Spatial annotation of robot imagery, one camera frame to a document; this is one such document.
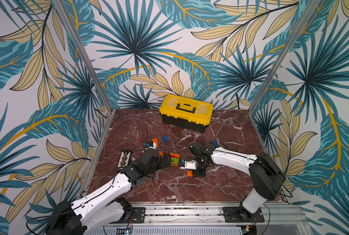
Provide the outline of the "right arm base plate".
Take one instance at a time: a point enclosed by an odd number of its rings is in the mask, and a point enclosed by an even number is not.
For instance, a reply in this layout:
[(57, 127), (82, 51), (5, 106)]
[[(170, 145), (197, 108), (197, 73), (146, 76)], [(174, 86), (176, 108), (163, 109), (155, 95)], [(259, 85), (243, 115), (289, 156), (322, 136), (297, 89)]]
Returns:
[(261, 223), (265, 222), (261, 209), (250, 213), (243, 207), (222, 207), (221, 214), (226, 223)]

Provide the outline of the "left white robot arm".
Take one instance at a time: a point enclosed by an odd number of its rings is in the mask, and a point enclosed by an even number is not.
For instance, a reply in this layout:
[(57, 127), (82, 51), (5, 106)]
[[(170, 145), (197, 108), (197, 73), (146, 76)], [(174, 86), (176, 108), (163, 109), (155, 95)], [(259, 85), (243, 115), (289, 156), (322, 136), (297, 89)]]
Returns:
[(142, 183), (157, 170), (171, 165), (169, 154), (150, 147), (140, 159), (125, 166), (117, 175), (94, 192), (73, 202), (59, 203), (45, 227), (47, 235), (88, 235), (117, 221), (128, 221), (131, 204), (121, 195)]

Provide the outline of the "green 2x4 brick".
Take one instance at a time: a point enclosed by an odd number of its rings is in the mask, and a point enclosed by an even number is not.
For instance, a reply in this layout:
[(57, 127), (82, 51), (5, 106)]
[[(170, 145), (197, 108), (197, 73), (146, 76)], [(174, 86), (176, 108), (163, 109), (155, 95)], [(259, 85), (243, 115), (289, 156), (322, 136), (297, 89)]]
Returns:
[(172, 164), (178, 164), (179, 163), (179, 159), (178, 158), (171, 158), (171, 163)]

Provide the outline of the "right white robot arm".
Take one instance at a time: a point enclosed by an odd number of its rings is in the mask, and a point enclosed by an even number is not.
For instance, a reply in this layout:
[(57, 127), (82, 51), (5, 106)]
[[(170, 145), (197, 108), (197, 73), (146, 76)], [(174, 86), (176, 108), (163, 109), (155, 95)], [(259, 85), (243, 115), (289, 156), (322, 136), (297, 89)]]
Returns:
[(251, 218), (264, 203), (274, 200), (286, 180), (282, 170), (264, 152), (243, 154), (221, 146), (203, 146), (199, 142), (190, 145), (189, 150), (195, 156), (197, 169), (205, 169), (210, 164), (224, 165), (250, 176), (254, 188), (237, 209), (244, 220)]

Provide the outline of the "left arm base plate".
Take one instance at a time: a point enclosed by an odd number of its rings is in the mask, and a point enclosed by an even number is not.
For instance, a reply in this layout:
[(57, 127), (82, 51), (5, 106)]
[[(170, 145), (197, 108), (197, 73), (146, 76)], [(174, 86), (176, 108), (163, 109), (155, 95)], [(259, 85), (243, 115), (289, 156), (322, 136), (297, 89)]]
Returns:
[(133, 207), (126, 211), (124, 223), (143, 224), (146, 216), (145, 207)]

